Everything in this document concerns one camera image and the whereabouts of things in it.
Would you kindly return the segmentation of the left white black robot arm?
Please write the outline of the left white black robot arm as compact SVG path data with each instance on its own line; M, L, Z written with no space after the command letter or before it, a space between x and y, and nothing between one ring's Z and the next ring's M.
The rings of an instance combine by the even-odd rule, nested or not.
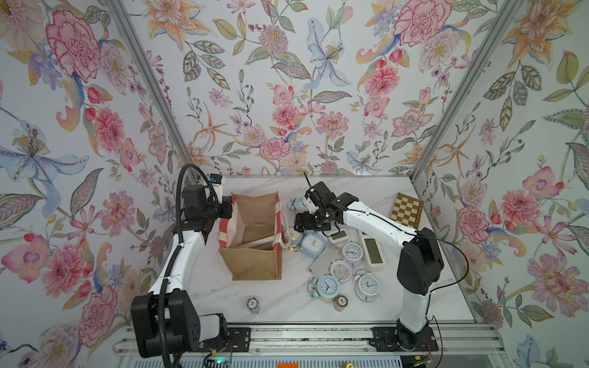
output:
M188 294L193 265L204 250L217 219L232 216L231 198L223 185L194 185L182 190L185 219L173 237L173 251L150 291L133 299L130 312L142 358L161 357L165 367L180 366L183 354L200 350L213 353L229 342L223 314L200 316Z

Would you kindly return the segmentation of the grey round clock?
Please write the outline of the grey round clock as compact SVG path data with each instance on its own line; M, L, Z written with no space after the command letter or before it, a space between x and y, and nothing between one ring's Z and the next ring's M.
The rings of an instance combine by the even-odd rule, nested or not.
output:
M291 229L289 236L290 236L290 245L289 245L288 251L290 251L290 252L300 251L304 234L297 232L294 229Z

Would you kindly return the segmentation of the burlap canvas bag red trim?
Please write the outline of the burlap canvas bag red trim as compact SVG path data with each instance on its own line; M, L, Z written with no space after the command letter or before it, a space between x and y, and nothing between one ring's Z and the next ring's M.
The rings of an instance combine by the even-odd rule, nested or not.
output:
M288 224L278 193L263 196L232 194L231 219L219 223L219 254L235 282L282 278L282 251L289 248ZM242 243L272 236L271 250L238 249Z

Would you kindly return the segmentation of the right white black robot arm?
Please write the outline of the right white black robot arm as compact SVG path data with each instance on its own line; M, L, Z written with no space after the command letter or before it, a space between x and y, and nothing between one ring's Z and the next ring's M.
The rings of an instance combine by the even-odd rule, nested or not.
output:
M427 331L432 285L444 268L433 231L394 222L350 193L335 195L324 182L311 184L304 200L307 210L295 216L296 231L326 232L334 225L346 225L374 238L397 256L397 280L404 288L397 334L414 338Z

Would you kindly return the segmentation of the silver mirror digital clock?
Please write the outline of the silver mirror digital clock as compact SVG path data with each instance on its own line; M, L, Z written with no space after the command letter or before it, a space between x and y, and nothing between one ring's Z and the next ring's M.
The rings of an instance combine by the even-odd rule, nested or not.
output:
M242 243L238 246L238 249L271 250L274 244L274 238L270 236L252 242Z

